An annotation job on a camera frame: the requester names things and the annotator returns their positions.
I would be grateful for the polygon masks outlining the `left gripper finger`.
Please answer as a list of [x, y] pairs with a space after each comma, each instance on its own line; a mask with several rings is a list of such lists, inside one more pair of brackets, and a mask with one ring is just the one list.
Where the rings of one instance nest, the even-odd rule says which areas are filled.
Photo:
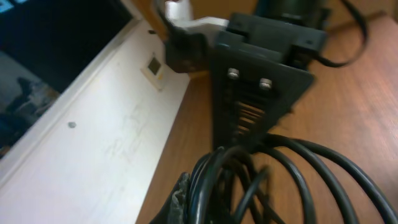
[[170, 195], [150, 224], [185, 224], [190, 191], [190, 174], [181, 173]]

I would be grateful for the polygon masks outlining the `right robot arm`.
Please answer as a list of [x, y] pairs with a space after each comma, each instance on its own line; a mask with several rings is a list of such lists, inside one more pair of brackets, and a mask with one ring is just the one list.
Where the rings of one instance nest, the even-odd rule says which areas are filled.
[[259, 1], [234, 13], [210, 59], [213, 147], [251, 146], [310, 88], [326, 41], [323, 1]]

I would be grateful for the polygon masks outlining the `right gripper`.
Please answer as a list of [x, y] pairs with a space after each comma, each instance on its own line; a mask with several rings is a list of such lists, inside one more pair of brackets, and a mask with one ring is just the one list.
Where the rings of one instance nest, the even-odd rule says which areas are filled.
[[260, 141], [314, 82], [306, 69], [325, 42], [323, 30], [232, 14], [210, 61], [213, 147]]

